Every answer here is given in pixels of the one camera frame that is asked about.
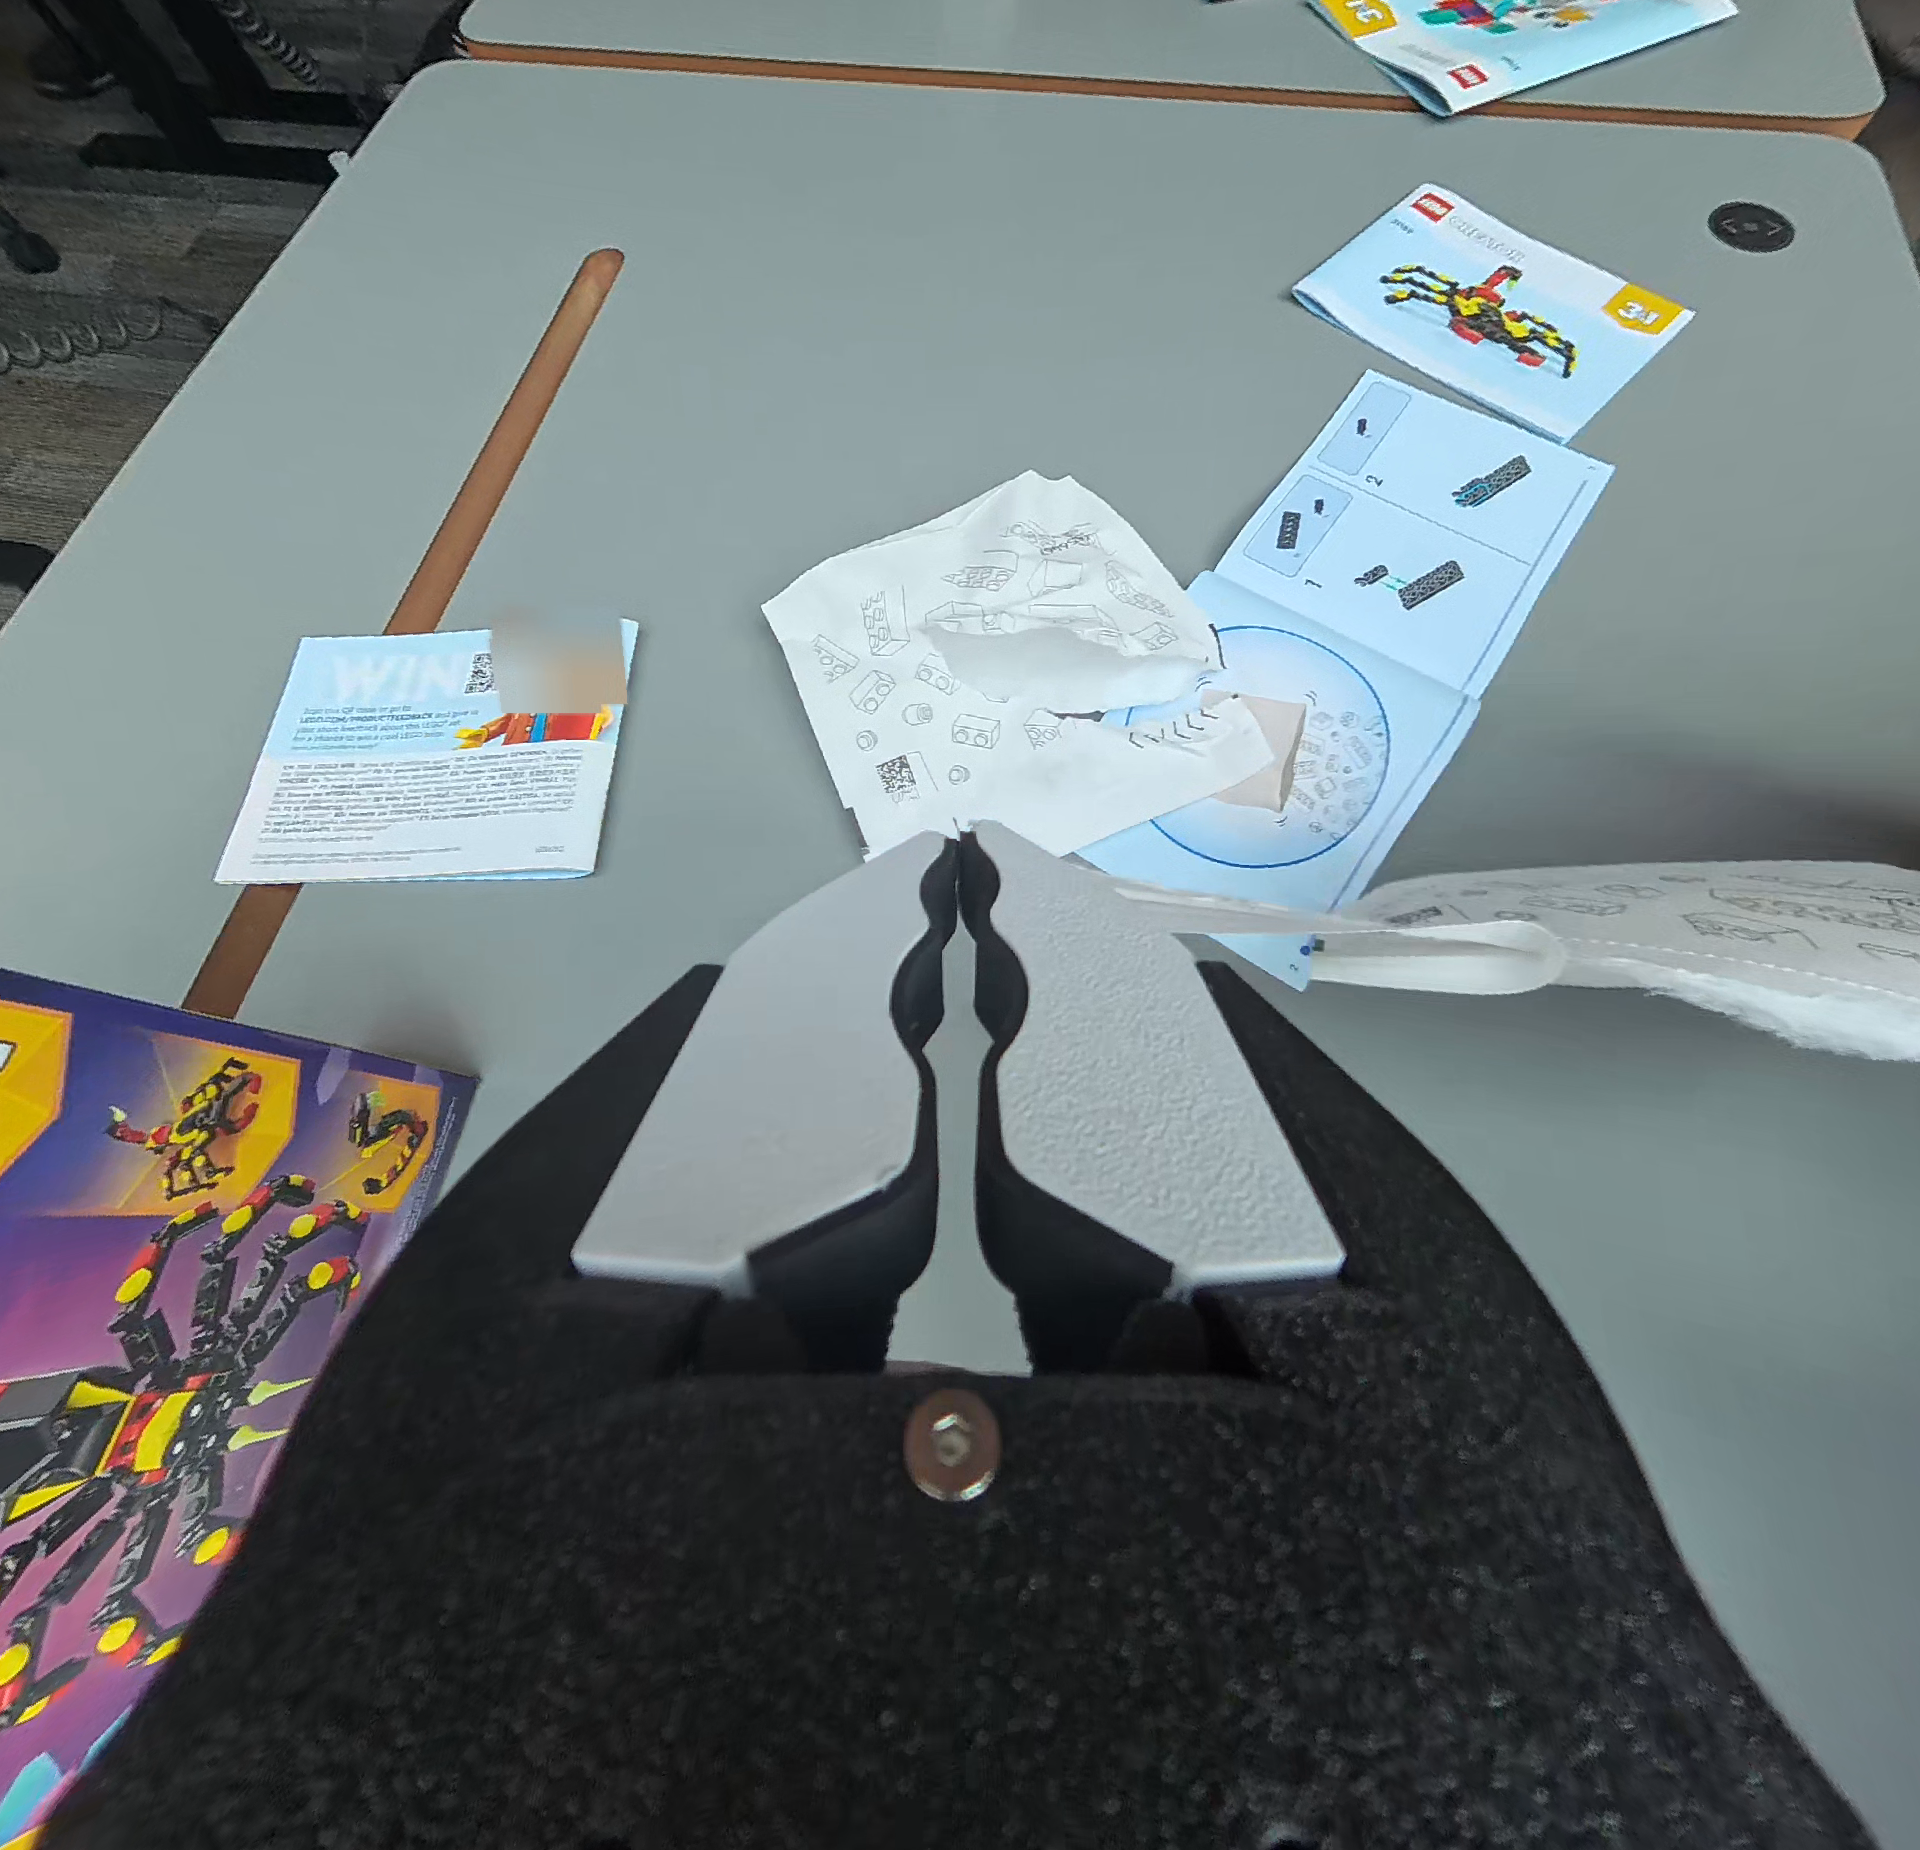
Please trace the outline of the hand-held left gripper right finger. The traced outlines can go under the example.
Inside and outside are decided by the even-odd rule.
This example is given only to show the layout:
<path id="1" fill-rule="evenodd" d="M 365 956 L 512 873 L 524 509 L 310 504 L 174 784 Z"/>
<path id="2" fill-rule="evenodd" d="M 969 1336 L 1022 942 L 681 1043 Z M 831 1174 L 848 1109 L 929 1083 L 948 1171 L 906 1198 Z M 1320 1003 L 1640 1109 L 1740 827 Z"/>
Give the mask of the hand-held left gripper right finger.
<path id="1" fill-rule="evenodd" d="M 977 1227 L 1020 1303 L 1331 1280 L 1331 1214 L 1182 938 L 1222 924 L 977 825 Z"/>

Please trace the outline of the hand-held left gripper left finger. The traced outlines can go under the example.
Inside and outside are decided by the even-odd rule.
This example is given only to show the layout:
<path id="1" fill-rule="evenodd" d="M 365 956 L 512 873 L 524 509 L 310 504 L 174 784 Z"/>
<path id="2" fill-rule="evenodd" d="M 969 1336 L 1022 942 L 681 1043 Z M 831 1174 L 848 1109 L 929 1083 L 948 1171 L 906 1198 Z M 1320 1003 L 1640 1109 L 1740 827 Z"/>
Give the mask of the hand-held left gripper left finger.
<path id="1" fill-rule="evenodd" d="M 759 927 L 721 969 L 572 1247 L 588 1278 L 760 1292 L 828 1227 L 937 1196 L 957 845 L 917 834 Z"/>

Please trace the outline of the white printed paper bag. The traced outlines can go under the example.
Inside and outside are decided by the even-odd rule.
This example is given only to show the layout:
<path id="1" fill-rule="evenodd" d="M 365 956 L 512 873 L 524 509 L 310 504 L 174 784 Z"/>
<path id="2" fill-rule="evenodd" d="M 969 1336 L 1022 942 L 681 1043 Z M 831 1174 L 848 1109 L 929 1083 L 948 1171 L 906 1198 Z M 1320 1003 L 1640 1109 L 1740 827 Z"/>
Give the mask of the white printed paper bag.
<path id="1" fill-rule="evenodd" d="M 1433 874 L 1336 913 L 1117 894 L 1171 933 L 1309 934 L 1309 978 L 1404 994 L 1665 996 L 1792 1047 L 1918 1062 L 1918 878 L 1881 864 L 1627 864 Z"/>

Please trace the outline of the brown desk slot strip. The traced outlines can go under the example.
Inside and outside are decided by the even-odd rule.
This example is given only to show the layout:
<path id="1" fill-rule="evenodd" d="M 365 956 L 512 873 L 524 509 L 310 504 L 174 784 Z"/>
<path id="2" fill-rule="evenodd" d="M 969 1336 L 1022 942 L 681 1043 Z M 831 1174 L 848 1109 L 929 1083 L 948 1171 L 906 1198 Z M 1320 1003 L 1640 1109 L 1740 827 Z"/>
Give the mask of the brown desk slot strip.
<path id="1" fill-rule="evenodd" d="M 432 633 L 443 620 L 621 267 L 624 251 L 612 247 L 588 251 L 581 260 L 419 556 L 419 567 L 401 593 L 383 629 L 388 638 Z M 254 884 L 237 893 L 226 922 L 183 991 L 186 1013 L 221 1022 L 237 1016 L 299 896 L 297 884 Z"/>

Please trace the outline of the grey desk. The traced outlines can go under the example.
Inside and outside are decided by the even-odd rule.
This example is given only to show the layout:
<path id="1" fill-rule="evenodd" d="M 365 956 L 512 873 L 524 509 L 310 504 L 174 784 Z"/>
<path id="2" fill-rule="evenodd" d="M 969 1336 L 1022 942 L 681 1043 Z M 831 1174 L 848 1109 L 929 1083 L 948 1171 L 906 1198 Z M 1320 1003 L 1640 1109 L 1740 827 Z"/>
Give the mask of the grey desk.
<path id="1" fill-rule="evenodd" d="M 1736 6 L 1712 31 L 1536 88 L 1485 115 L 1856 138 L 1883 80 L 1854 0 Z M 457 35 L 492 62 L 1413 109 L 1307 0 L 472 0 Z"/>
<path id="2" fill-rule="evenodd" d="M 1295 278 L 1414 184 L 1692 307 L 1380 878 L 1916 867 L 1916 271 L 1812 135 L 450 62 L 3 627 L 3 965 L 176 1003 L 299 638 L 388 624 L 624 251 L 446 624 L 641 624 L 597 873 L 303 893 L 245 1014 L 479 1074 L 461 1158 L 855 864 L 762 600 L 1033 469 L 1182 578 L 1365 366 Z M 1727 249 L 1714 206 L 1794 224 Z M 1273 994 L 1556 1302 L 1701 1587 L 1916 1847 L 1916 1069 L 1634 994 Z"/>

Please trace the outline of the white and blue leaflet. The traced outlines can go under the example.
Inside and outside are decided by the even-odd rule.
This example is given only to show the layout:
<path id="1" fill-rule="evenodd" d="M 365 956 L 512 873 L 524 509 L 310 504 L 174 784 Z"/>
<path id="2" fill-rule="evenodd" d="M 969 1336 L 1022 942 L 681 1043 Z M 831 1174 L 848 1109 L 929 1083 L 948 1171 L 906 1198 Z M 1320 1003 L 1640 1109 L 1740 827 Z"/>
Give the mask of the white and blue leaflet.
<path id="1" fill-rule="evenodd" d="M 619 680 L 544 711 L 492 629 L 301 638 L 214 867 L 226 887 L 588 878 L 637 624 Z"/>

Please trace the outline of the torn white paper bag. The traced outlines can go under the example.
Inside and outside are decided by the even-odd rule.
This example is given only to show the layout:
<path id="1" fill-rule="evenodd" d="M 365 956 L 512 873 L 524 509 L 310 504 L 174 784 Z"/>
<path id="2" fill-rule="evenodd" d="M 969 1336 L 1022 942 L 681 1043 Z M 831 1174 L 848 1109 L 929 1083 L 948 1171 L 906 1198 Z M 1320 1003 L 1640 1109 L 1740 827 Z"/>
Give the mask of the torn white paper bag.
<path id="1" fill-rule="evenodd" d="M 973 825 L 1075 854 L 1291 787 L 1302 707 L 1235 691 L 1196 600 L 1067 476 L 831 558 L 762 613 L 868 854 Z"/>

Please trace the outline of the purple toy set box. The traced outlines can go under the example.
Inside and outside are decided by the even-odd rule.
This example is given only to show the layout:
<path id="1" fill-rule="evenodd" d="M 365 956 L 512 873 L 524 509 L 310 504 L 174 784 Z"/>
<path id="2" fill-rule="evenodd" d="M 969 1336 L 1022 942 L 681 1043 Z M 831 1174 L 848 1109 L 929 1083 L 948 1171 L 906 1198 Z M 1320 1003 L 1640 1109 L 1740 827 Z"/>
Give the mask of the purple toy set box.
<path id="1" fill-rule="evenodd" d="M 3 1778 L 179 1650 L 475 1078 L 1 974 Z"/>

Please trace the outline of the open blue instruction booklet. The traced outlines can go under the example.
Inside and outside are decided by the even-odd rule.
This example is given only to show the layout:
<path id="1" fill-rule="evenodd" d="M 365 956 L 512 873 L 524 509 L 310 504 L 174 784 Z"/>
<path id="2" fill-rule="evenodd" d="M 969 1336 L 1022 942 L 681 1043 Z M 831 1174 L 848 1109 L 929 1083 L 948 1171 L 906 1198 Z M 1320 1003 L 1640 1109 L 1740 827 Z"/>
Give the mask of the open blue instruction booklet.
<path id="1" fill-rule="evenodd" d="M 1305 911 L 1360 896 L 1462 745 L 1612 466 L 1365 373 L 1187 595 L 1227 691 L 1295 705 L 1291 782 L 1107 836 L 1117 878 Z"/>

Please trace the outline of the closed spider instruction booklet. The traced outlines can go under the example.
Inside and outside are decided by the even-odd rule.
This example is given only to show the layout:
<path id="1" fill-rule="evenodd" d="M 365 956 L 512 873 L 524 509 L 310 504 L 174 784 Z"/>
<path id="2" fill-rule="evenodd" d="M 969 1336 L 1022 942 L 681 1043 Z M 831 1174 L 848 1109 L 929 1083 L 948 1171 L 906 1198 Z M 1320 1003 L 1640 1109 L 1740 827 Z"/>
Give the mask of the closed spider instruction booklet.
<path id="1" fill-rule="evenodd" d="M 1291 295 L 1316 318 L 1556 444 L 1692 322 L 1691 307 L 1536 242 L 1440 184 L 1418 184 Z"/>

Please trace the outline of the colourful closed instruction booklet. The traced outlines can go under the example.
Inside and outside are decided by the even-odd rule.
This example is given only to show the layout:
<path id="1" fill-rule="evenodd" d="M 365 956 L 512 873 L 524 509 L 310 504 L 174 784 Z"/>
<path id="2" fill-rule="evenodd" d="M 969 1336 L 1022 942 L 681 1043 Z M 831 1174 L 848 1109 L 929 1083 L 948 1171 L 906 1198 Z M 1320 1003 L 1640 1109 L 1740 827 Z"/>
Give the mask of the colourful closed instruction booklet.
<path id="1" fill-rule="evenodd" d="M 1732 0 L 1311 0 L 1311 6 L 1434 117 L 1480 109 L 1738 13 Z"/>

